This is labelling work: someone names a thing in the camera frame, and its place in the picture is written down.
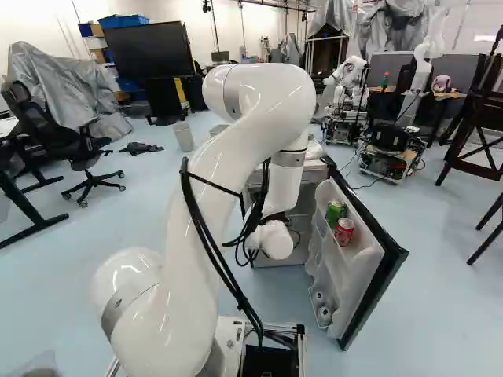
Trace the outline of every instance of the green soda can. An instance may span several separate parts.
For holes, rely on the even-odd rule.
[[[337,228],[337,222],[340,218],[345,218],[347,215],[347,207],[342,200],[333,200],[327,203],[327,213],[325,216],[330,228]]]

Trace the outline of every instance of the red soda can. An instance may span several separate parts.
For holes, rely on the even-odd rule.
[[[337,222],[336,241],[341,247],[350,244],[353,237],[354,221],[350,218],[340,218]]]

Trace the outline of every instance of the television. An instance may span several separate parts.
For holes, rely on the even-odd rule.
[[[121,77],[145,80],[195,75],[189,37],[180,21],[103,32]]]

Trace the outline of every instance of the office chair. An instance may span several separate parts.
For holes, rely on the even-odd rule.
[[[47,103],[46,110],[43,110],[39,104],[31,99],[30,91],[22,82],[4,82],[1,92],[11,112],[19,119],[23,132],[43,145],[51,159],[66,159],[74,171],[84,171],[86,174],[87,179],[84,182],[61,193],[63,198],[69,200],[72,197],[72,192],[83,189],[82,195],[77,199],[77,204],[80,207],[87,207],[86,197],[93,187],[116,187],[120,191],[126,189],[126,186],[106,181],[106,179],[115,176],[123,178],[124,172],[122,170],[98,176],[93,176],[89,172],[101,154],[108,155],[113,152],[101,150],[110,144],[112,139],[90,136],[89,127],[98,121],[98,118],[91,119],[81,125],[78,133],[57,124],[50,114]]]

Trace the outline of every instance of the bottle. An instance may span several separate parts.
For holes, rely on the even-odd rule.
[[[380,82],[380,87],[383,88],[383,93],[386,91],[386,88],[387,88],[387,77],[389,75],[390,75],[390,72],[388,72],[388,71],[384,72],[383,81]]]

